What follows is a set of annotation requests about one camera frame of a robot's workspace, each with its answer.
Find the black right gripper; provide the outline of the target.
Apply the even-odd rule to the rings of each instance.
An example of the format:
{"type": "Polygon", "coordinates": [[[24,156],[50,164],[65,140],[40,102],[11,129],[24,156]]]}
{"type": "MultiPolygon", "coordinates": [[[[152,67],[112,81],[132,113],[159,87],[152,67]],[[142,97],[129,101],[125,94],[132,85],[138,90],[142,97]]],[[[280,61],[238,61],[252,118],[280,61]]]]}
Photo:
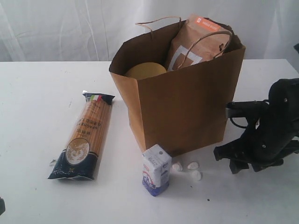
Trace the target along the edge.
{"type": "Polygon", "coordinates": [[[255,172],[259,172],[282,165],[287,154],[285,148],[298,133],[298,115],[267,111],[261,116],[258,128],[252,126],[244,132],[242,139],[216,147],[214,156],[217,161],[230,159],[232,174],[249,169],[249,163],[255,172]]]}

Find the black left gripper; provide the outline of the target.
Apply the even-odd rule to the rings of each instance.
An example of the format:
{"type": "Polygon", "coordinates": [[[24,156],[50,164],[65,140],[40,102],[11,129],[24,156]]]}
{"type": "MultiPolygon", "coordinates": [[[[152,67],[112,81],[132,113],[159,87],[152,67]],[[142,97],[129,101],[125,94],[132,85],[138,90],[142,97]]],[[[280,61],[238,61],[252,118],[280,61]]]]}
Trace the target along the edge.
{"type": "Polygon", "coordinates": [[[5,201],[3,198],[0,197],[0,214],[3,214],[6,210],[5,201]]]}

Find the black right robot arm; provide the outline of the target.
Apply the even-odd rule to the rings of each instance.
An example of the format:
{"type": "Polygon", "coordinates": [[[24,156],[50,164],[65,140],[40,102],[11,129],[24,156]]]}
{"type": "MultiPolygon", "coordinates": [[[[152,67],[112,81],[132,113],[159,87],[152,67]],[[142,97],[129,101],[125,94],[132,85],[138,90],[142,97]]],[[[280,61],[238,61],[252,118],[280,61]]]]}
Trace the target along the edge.
{"type": "Polygon", "coordinates": [[[252,167],[255,172],[281,166],[299,152],[299,80],[280,79],[263,101],[230,102],[226,117],[245,118],[240,138],[214,149],[217,161],[229,159],[232,174],[252,167]]]}

